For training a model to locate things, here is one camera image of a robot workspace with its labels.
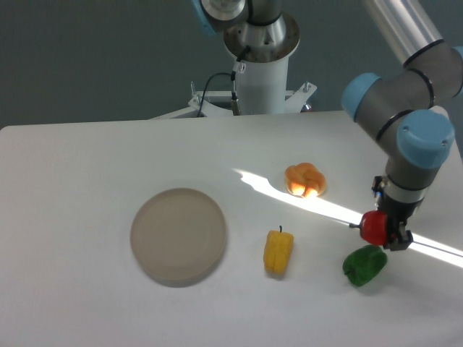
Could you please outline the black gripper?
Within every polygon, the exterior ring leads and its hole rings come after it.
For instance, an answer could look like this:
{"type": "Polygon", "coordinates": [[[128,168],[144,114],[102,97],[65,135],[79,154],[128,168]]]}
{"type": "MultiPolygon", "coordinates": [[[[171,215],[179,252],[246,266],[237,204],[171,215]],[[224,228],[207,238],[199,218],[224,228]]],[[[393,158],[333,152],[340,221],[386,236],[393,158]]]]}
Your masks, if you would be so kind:
{"type": "Polygon", "coordinates": [[[413,235],[407,229],[407,220],[424,200],[424,190],[409,190],[393,182],[381,182],[378,186],[378,209],[386,217],[386,243],[384,249],[392,252],[406,250],[413,243],[413,235]]]}

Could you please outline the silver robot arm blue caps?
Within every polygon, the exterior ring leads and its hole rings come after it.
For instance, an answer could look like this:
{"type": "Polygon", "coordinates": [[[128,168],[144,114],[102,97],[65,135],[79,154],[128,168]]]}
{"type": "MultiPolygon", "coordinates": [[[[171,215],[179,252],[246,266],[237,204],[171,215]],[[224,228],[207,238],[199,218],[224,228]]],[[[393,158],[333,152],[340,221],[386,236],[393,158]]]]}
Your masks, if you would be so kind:
{"type": "MultiPolygon", "coordinates": [[[[208,32],[221,32],[234,57],[234,114],[289,113],[302,101],[286,96],[288,59],[300,30],[280,1],[195,1],[208,32]]],[[[454,141],[435,105],[462,94],[462,49],[442,38],[418,1],[366,1],[369,15],[403,66],[392,80],[373,73],[353,79],[343,109],[388,155],[374,178],[377,208],[363,215],[361,237],[391,251],[413,241],[409,217],[421,205],[454,141]]]]}

